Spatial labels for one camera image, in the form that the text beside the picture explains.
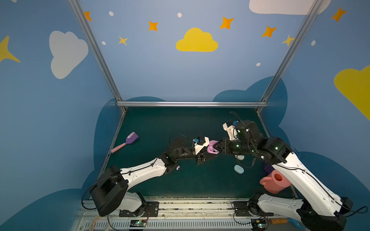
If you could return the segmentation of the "purple earbud charging case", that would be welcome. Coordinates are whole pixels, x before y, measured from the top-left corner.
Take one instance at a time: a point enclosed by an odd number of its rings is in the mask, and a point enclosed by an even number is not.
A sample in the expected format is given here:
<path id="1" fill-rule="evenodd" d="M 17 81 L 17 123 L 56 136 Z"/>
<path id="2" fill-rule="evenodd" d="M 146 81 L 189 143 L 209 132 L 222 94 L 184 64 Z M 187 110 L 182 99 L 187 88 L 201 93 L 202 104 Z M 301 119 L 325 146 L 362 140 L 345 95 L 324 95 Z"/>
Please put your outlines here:
<path id="1" fill-rule="evenodd" d="M 207 146 L 207 152 L 209 154 L 214 154 L 214 155 L 217 155 L 219 153 L 219 151 L 217 149 L 214 148 L 214 146 L 218 143 L 218 141 L 215 141 L 215 140 L 212 140 L 209 142 L 208 146 Z"/>

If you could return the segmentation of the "light blue earbud charging case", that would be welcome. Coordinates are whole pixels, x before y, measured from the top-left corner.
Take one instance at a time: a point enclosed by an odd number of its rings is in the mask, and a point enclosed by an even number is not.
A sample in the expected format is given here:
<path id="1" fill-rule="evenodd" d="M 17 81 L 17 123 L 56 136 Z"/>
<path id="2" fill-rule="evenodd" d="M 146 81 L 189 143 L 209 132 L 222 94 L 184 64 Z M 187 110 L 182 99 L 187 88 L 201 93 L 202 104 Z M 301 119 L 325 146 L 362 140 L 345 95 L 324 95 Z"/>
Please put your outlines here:
<path id="1" fill-rule="evenodd" d="M 244 173 L 244 168 L 240 165 L 235 165 L 233 169 L 238 174 L 243 174 Z"/>

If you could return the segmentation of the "white earbud charging case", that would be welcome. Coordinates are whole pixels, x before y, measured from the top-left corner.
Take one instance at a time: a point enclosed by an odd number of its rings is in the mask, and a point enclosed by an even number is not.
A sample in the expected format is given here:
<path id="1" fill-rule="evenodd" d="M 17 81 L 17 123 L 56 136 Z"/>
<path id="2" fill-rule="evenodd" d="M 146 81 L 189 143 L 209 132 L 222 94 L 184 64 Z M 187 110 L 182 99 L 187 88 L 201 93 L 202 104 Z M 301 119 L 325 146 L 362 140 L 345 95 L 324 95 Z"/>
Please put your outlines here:
<path id="1" fill-rule="evenodd" d="M 235 155 L 235 158 L 239 161 L 243 161 L 245 159 L 245 156 L 242 156 L 242 155 Z"/>

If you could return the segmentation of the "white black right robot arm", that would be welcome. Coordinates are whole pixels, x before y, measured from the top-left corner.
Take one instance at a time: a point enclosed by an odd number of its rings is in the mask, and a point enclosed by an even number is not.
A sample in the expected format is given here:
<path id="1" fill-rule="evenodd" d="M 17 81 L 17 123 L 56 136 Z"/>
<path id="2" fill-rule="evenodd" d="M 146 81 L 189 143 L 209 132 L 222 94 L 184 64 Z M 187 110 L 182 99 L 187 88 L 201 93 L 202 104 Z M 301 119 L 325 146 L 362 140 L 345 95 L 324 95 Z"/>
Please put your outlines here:
<path id="1" fill-rule="evenodd" d="M 227 121 L 223 129 L 228 138 L 214 145 L 227 155 L 253 155 L 272 165 L 303 195 L 303 199 L 285 199 L 256 193 L 249 199 L 247 211 L 256 216 L 267 213 L 283 215 L 301 222 L 311 231 L 342 231 L 345 214 L 352 201 L 328 189 L 304 166 L 292 148 L 279 137 L 265 138 L 256 123 L 245 120 Z"/>

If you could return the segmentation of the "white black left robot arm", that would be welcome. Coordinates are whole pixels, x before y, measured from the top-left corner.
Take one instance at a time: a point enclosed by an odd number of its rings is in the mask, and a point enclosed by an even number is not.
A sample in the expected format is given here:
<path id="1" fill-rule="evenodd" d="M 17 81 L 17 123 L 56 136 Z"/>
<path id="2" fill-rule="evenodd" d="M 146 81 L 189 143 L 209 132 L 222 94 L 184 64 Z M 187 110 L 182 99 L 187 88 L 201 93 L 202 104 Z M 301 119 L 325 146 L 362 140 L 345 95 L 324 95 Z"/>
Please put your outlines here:
<path id="1" fill-rule="evenodd" d="M 136 216 L 143 214 L 146 201 L 140 193 L 129 193 L 129 189 L 178 170 L 179 160 L 195 159 L 197 165 L 204 163 L 219 153 L 214 148 L 216 143 L 208 137 L 198 137 L 191 147 L 186 147 L 183 139 L 176 138 L 152 161 L 129 168 L 109 167 L 88 189 L 99 216 L 105 217 L 117 209 Z"/>

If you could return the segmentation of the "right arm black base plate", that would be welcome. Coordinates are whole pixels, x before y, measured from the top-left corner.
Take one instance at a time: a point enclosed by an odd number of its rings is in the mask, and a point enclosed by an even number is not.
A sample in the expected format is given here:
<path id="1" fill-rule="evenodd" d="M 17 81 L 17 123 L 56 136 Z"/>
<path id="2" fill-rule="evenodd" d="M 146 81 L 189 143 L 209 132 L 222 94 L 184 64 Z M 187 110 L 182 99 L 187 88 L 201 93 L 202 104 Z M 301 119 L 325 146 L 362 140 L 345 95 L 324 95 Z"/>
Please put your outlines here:
<path id="1" fill-rule="evenodd" d="M 256 203 L 250 203 L 248 201 L 234 201 L 232 202 L 232 207 L 234 208 L 237 217 L 255 217 L 263 215 L 262 210 Z"/>

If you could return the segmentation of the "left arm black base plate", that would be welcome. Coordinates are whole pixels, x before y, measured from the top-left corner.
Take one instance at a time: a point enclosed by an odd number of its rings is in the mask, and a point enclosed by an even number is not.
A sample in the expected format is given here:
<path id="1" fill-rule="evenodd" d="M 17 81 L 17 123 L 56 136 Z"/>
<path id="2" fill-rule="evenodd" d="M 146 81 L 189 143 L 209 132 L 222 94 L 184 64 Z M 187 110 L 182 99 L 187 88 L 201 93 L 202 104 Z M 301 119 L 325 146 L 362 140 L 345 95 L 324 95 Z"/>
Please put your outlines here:
<path id="1" fill-rule="evenodd" d="M 136 211 L 119 210 L 119 217 L 157 217 L 159 212 L 159 202 L 144 202 Z"/>

